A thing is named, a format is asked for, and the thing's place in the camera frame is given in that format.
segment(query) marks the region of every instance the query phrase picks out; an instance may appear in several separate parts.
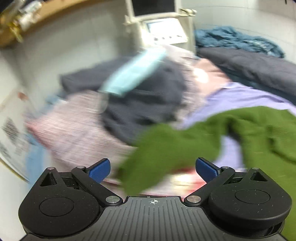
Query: lavender shirt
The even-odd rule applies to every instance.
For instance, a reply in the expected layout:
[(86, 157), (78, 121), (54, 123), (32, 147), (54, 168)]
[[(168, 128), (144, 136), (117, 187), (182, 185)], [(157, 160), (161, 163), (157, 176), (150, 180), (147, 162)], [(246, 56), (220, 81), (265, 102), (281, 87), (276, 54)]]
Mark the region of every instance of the lavender shirt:
[[(205, 106), (187, 116), (180, 128), (186, 129), (196, 122), (205, 121), (208, 117), (227, 110), (255, 106), (267, 106), (278, 110), (288, 109), (296, 116), (296, 106), (288, 100), (232, 82), (209, 96)], [(222, 138), (221, 153), (214, 163), (218, 167), (230, 166), (237, 171), (242, 171), (244, 164), (240, 144), (233, 138), (224, 136)]]

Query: silver screw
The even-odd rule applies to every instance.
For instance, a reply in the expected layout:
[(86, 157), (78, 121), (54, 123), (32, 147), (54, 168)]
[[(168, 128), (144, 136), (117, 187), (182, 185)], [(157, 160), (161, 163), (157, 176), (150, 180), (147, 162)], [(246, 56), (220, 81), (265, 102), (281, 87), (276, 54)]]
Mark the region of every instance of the silver screw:
[(109, 196), (106, 198), (106, 202), (108, 203), (117, 203), (120, 201), (120, 198), (117, 196)]
[(201, 199), (200, 196), (192, 195), (192, 196), (187, 197), (187, 201), (192, 202), (192, 203), (198, 203), (198, 202), (200, 202), (201, 200), (202, 200), (202, 199)]

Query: wooden shelf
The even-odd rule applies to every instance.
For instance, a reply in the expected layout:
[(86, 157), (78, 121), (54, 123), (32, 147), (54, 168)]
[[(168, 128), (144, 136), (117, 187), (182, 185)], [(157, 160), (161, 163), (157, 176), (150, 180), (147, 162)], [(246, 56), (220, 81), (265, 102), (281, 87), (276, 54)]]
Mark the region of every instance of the wooden shelf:
[[(84, 6), (92, 5), (98, 2), (103, 2), (107, 0), (49, 0), (45, 2), (40, 9), (40, 18), (36, 24), (33, 24), (28, 31), (22, 33), (22, 36), (36, 31), (38, 28), (44, 26), (48, 22), (51, 22), (65, 14), (72, 11), (80, 9)], [(10, 44), (16, 42), (14, 35), (5, 29), (2, 34), (0, 34), (0, 47), (6, 47)]]

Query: white wall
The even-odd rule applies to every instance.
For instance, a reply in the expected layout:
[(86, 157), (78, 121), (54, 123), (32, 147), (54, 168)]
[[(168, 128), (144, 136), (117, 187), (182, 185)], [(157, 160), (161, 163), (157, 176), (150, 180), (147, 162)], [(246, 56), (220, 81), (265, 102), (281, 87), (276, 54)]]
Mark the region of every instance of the white wall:
[(239, 31), (268, 38), (296, 63), (296, 3), (292, 0), (182, 0), (197, 10), (196, 28), (231, 25)]
[(59, 89), (59, 75), (128, 52), (124, 0), (83, 8), (30, 34), (16, 49), (17, 62), (34, 106)]
[[(0, 105), (20, 83), (12, 50), (1, 50)], [(18, 219), (18, 208), (27, 191), (28, 184), (0, 162), (0, 238), (3, 241), (19, 240), (25, 234)]]

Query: gray ribbed plate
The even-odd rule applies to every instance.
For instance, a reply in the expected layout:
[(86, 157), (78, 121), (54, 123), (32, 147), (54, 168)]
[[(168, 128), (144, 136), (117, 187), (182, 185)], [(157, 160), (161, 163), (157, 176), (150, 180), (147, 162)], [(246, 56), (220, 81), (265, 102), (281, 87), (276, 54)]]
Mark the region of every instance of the gray ribbed plate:
[[(27, 235), (24, 241), (34, 241)], [(178, 197), (130, 197), (118, 207), (108, 207), (85, 231), (56, 241), (250, 241), (231, 236), (214, 226), (199, 207), (187, 207)], [(258, 239), (284, 241), (279, 235)]]

